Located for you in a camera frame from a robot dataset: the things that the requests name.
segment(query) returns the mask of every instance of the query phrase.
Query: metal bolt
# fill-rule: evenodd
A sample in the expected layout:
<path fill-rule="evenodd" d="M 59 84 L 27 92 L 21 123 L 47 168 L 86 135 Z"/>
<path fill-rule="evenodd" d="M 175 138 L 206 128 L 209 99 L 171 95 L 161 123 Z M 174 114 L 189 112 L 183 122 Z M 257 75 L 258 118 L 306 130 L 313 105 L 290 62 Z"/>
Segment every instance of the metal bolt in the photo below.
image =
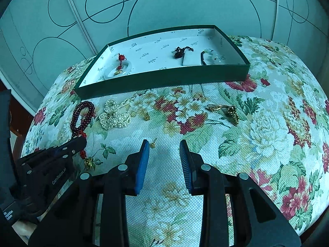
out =
<path fill-rule="evenodd" d="M 82 180 L 86 180 L 86 179 L 88 179 L 88 178 L 89 178 L 89 173 L 84 172 L 83 174 L 80 175 L 80 178 L 81 178 Z"/>
<path fill-rule="evenodd" d="M 249 176 L 245 172 L 240 173 L 239 177 L 243 180 L 247 180 L 249 178 Z"/>
<path fill-rule="evenodd" d="M 211 167 L 209 164 L 203 164 L 203 165 L 201 165 L 201 169 L 203 171 L 209 171 L 211 169 Z"/>
<path fill-rule="evenodd" d="M 118 166 L 119 171 L 126 171 L 128 169 L 128 166 L 126 164 L 120 164 Z"/>

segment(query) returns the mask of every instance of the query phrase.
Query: table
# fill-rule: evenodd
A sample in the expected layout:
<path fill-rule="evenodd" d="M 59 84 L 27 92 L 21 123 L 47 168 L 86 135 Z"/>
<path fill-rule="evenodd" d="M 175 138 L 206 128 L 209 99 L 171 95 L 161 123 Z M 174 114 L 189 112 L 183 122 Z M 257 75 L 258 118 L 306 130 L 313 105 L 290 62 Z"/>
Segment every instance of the table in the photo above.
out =
<path fill-rule="evenodd" d="M 199 244 L 202 197 L 190 196 L 185 188 L 179 158 L 182 139 L 190 151 L 221 172 L 248 173 L 299 235 L 328 206 L 329 101 L 322 88 L 284 44 L 247 36 L 230 38 L 251 63 L 244 82 L 164 87 L 90 99 L 96 108 L 85 130 L 86 155 L 93 157 L 91 174 L 105 173 L 124 162 L 139 150 L 143 139 L 155 142 L 141 194 L 127 197 L 132 246 Z M 71 138 L 70 120 L 80 102 L 73 87 L 92 60 L 58 76 L 34 117 L 22 156 Z M 100 126 L 97 116 L 109 98 L 118 103 L 130 98 L 122 109 L 131 115 L 128 127 L 104 130 Z M 235 105 L 238 126 L 222 112 L 207 111 L 207 104 Z M 84 170 L 79 154 L 74 165 L 76 177 Z M 233 244 L 229 203 L 228 216 Z"/>

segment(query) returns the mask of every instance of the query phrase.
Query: floral tablecloth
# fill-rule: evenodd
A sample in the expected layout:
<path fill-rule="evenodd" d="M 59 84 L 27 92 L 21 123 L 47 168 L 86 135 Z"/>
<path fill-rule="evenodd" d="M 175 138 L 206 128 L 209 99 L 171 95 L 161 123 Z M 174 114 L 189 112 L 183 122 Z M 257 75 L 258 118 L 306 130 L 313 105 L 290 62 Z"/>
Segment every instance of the floral tablecloth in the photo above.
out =
<path fill-rule="evenodd" d="M 102 174 L 154 142 L 138 197 L 127 197 L 131 246 L 198 246 L 201 196 L 185 188 L 179 142 L 225 174 L 248 173 L 300 235 L 328 206 L 329 102 L 305 64 L 281 43 L 231 36 L 251 63 L 244 82 L 165 87 L 90 99 L 95 115 L 85 130 L 87 147 L 74 156 L 75 176 L 92 157 L 91 174 Z M 73 87 L 89 58 L 58 76 L 32 122 L 22 156 L 71 138 L 70 121 L 80 102 Z M 129 98 L 128 127 L 104 130 L 97 116 L 107 99 Z M 207 104 L 235 105 L 238 126 Z M 83 121 L 86 112 L 81 113 Z M 228 201 L 230 244 L 232 212 Z"/>

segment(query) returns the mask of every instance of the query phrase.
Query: dark red bead necklace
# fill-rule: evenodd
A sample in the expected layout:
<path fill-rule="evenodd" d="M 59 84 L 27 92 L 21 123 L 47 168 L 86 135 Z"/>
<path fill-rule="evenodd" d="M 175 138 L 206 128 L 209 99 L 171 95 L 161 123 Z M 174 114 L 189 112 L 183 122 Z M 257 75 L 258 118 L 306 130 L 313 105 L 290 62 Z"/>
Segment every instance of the dark red bead necklace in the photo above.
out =
<path fill-rule="evenodd" d="M 76 127 L 78 117 L 84 108 L 88 108 L 87 116 L 84 118 L 83 122 L 78 127 Z M 83 102 L 79 103 L 78 105 L 76 105 L 76 107 L 73 111 L 73 116 L 72 116 L 72 120 L 70 123 L 70 128 L 72 131 L 72 138 L 76 137 L 78 135 L 82 135 L 83 131 L 86 129 L 86 127 L 92 120 L 94 113 L 95 113 L 95 106 L 90 101 L 83 101 Z"/>

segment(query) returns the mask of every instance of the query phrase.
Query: gold brooch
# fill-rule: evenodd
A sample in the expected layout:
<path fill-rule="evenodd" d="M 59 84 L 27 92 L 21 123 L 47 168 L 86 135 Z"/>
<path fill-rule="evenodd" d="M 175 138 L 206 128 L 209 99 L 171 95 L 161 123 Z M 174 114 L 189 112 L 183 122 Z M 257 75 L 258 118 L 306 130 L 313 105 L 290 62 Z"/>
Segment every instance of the gold brooch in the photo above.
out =
<path fill-rule="evenodd" d="M 215 112 L 221 109 L 227 109 L 225 112 L 225 115 L 229 118 L 231 118 L 231 123 L 234 126 L 237 126 L 239 124 L 239 115 L 236 112 L 235 106 L 227 106 L 227 105 L 214 105 L 214 104 L 208 104 L 206 107 L 206 110 L 210 112 Z"/>

